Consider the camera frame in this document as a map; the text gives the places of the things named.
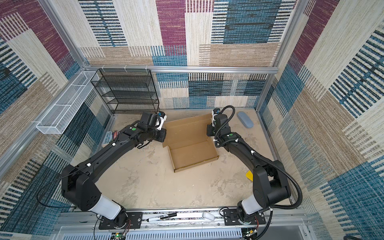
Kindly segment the brown cardboard box sheet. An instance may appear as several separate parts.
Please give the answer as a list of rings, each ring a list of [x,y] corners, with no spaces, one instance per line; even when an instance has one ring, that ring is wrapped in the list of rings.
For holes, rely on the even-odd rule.
[[[219,159],[213,140],[207,136],[210,114],[171,121],[163,147],[168,149],[174,172],[181,172]]]

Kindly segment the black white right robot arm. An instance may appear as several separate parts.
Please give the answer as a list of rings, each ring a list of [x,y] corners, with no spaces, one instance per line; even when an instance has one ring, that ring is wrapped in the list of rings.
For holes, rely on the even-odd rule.
[[[227,115],[214,109],[212,123],[207,125],[207,136],[214,137],[217,148],[235,155],[253,174],[252,194],[237,207],[240,221],[248,223],[255,213],[288,199],[291,189],[287,176],[275,168],[283,169],[282,163],[273,162],[253,150],[238,133],[231,131],[227,121]]]

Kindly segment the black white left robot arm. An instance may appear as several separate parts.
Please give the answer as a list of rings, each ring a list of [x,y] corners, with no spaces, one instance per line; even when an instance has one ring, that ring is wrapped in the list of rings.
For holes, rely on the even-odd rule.
[[[164,112],[143,113],[141,119],[119,131],[106,147],[76,166],[68,165],[61,174],[61,193],[83,212],[94,212],[112,221],[112,227],[127,225],[126,209],[105,197],[96,182],[120,157],[134,148],[143,148],[152,141],[164,142],[167,116]]]

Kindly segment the blue-grey glasses case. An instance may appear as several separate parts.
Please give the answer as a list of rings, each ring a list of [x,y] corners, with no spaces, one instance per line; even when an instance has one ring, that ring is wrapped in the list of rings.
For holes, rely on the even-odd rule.
[[[239,118],[240,122],[244,125],[245,128],[250,129],[254,126],[253,121],[245,112],[242,112],[242,111],[238,112],[237,117]]]

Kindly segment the colourful paperback book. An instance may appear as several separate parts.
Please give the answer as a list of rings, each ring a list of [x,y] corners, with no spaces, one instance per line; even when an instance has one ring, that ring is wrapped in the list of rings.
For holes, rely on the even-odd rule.
[[[103,139],[102,148],[106,147],[111,141],[114,141],[119,133],[120,131],[108,131]]]

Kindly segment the yellow toy shovel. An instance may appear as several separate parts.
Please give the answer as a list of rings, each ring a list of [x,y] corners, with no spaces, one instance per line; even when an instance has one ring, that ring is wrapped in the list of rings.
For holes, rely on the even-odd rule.
[[[251,171],[248,171],[246,173],[246,178],[252,182],[253,181],[253,173]]]

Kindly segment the black white marker pen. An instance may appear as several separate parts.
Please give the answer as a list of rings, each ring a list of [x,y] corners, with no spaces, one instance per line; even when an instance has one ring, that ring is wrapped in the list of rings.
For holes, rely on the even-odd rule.
[[[156,221],[160,221],[160,220],[163,220],[163,219],[173,218],[173,217],[176,217],[176,216],[177,216],[177,213],[176,213],[176,212],[168,213],[168,214],[165,214],[165,215],[161,215],[161,216],[156,216],[156,217],[148,218],[148,219],[147,219],[147,222],[148,222],[148,223],[156,222]]]

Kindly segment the small white plastic piece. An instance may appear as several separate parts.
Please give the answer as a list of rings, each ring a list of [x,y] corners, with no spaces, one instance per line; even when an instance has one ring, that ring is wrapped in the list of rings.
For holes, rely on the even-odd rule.
[[[215,220],[215,216],[213,214],[211,214],[210,212],[207,212],[207,211],[204,211],[203,212],[203,215],[202,217],[205,219],[205,220],[208,220],[208,221],[211,221],[213,222]]]

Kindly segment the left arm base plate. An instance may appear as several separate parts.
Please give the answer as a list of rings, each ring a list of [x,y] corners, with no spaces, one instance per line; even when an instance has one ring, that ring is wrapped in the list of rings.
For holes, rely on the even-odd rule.
[[[127,230],[127,229],[139,229],[142,224],[143,212],[126,212],[122,224],[116,221],[109,220],[106,217],[102,217],[98,226],[99,230]]]

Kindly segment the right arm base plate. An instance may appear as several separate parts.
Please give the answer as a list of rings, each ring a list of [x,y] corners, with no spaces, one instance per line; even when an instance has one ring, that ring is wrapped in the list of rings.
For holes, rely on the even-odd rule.
[[[267,223],[265,217],[261,216],[259,213],[256,213],[250,219],[241,221],[236,209],[230,209],[223,207],[219,210],[219,214],[224,218],[226,226],[235,226],[235,225],[264,225]]]

